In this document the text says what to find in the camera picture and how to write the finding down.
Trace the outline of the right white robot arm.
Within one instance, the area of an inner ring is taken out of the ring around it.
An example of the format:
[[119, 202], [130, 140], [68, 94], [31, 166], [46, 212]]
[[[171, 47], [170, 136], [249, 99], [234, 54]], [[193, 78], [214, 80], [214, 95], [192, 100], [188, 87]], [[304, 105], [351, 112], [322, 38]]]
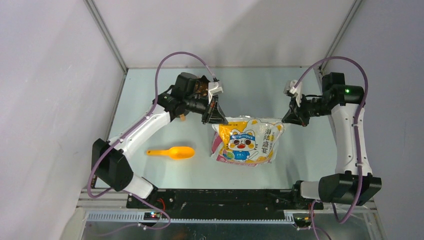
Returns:
[[373, 175], [364, 138], [365, 109], [361, 102], [365, 90], [347, 85], [343, 73], [331, 72], [322, 78], [322, 95], [304, 95], [296, 80], [288, 81], [284, 94], [289, 109], [284, 124], [306, 127], [310, 118], [330, 116], [334, 124], [337, 160], [335, 173], [318, 181], [298, 180], [291, 194], [291, 204], [304, 209], [311, 200], [325, 203], [362, 206], [381, 188], [382, 180]]

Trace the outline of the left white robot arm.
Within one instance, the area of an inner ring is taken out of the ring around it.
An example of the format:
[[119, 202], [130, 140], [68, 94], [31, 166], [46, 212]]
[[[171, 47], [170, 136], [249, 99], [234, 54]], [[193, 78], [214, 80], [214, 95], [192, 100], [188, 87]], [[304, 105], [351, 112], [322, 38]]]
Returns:
[[110, 189], [136, 195], [145, 208], [153, 208], [158, 202], [155, 186], [133, 172], [130, 158], [154, 133], [189, 113], [201, 115], [203, 124], [227, 124], [219, 105], [222, 92], [222, 83], [216, 78], [210, 81], [206, 76], [180, 73], [174, 84], [156, 94], [140, 120], [109, 140], [99, 138], [93, 143], [91, 174]]

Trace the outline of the pet food bag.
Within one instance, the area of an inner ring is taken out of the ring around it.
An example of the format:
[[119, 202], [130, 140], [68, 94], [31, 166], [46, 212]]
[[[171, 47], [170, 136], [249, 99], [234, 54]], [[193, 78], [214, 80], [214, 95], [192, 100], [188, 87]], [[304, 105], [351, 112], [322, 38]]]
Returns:
[[214, 124], [211, 158], [222, 163], [255, 167], [276, 158], [285, 126], [278, 118], [229, 117]]

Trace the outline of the orange plastic scoop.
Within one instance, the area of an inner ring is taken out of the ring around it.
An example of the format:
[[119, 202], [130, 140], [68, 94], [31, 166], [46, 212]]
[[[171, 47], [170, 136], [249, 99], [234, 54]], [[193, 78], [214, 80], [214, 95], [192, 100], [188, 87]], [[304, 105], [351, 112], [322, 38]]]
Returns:
[[196, 151], [189, 146], [174, 146], [165, 150], [147, 150], [148, 156], [166, 156], [173, 160], [185, 160], [192, 158]]

